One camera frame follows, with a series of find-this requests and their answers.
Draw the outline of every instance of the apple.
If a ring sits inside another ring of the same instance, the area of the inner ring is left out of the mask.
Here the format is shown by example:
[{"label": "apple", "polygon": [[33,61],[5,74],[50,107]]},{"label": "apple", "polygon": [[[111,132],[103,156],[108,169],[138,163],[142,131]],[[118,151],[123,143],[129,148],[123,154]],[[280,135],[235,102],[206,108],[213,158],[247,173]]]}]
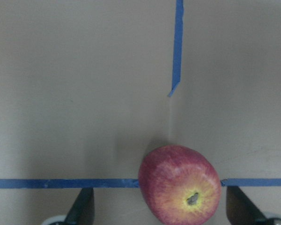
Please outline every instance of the apple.
[{"label": "apple", "polygon": [[221,197],[213,166],[181,145],[162,146],[146,155],[138,178],[145,202],[165,225],[201,225],[215,213]]}]

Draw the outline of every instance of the red apple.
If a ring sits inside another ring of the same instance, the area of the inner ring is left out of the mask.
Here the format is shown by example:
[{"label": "red apple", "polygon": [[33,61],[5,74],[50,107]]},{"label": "red apple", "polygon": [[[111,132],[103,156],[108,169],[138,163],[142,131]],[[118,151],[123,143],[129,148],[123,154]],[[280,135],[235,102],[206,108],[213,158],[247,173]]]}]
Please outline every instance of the red apple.
[{"label": "red apple", "polygon": [[197,151],[167,145],[142,161],[139,184],[153,214],[166,225],[201,225],[216,211],[221,183],[212,165]]}]

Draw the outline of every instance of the apple stem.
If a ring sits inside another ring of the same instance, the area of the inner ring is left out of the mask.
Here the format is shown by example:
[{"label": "apple stem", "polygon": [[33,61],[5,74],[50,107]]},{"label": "apple stem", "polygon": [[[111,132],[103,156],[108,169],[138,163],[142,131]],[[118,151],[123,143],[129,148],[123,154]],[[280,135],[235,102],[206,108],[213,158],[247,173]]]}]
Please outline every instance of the apple stem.
[{"label": "apple stem", "polygon": [[193,196],[187,199],[187,203],[189,205],[197,204],[198,197],[199,197],[199,193],[196,192]]}]

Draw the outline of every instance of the blue tape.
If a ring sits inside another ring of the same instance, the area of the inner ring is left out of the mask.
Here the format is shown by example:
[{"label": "blue tape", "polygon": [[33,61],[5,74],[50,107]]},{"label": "blue tape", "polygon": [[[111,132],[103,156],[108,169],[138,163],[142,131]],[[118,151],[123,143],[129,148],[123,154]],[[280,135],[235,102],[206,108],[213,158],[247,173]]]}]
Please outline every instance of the blue tape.
[{"label": "blue tape", "polygon": [[[281,179],[223,179],[223,187],[279,187]],[[0,179],[0,189],[11,188],[139,188],[137,179]]]},{"label": "blue tape", "polygon": [[173,74],[172,90],[168,94],[171,97],[180,83],[181,76],[181,57],[182,57],[182,37],[183,37],[183,0],[176,0],[175,16],[175,35],[174,35],[174,53],[173,53]]}]

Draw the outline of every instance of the horizontal blue tape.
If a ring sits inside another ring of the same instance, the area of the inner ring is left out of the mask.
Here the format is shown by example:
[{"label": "horizontal blue tape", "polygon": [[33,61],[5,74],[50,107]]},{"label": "horizontal blue tape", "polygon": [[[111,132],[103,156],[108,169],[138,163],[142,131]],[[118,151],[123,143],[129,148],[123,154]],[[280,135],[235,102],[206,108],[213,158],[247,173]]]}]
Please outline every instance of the horizontal blue tape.
[{"label": "horizontal blue tape", "polygon": [[[278,187],[281,179],[223,179],[223,187]],[[0,189],[11,188],[139,188],[137,179],[0,179]]]},{"label": "horizontal blue tape", "polygon": [[183,39],[183,12],[183,0],[176,0],[172,89],[168,94],[169,97],[173,95],[175,89],[180,83]]}]

